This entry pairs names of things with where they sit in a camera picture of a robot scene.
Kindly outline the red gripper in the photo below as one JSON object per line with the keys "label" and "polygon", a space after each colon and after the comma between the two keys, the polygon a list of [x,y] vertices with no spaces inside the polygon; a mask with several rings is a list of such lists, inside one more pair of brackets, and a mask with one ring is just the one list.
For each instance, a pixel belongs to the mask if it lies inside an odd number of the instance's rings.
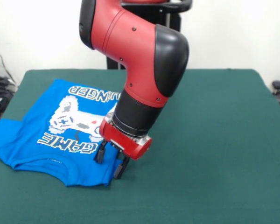
{"label": "red gripper", "polygon": [[142,157],[145,152],[151,147],[153,139],[148,135],[143,138],[130,137],[125,135],[115,126],[111,125],[111,121],[103,119],[100,129],[100,135],[104,138],[99,145],[94,161],[102,163],[105,156],[105,147],[108,142],[119,148],[126,155],[121,164],[119,164],[114,172],[113,177],[120,179],[130,161],[130,158],[137,160]]}

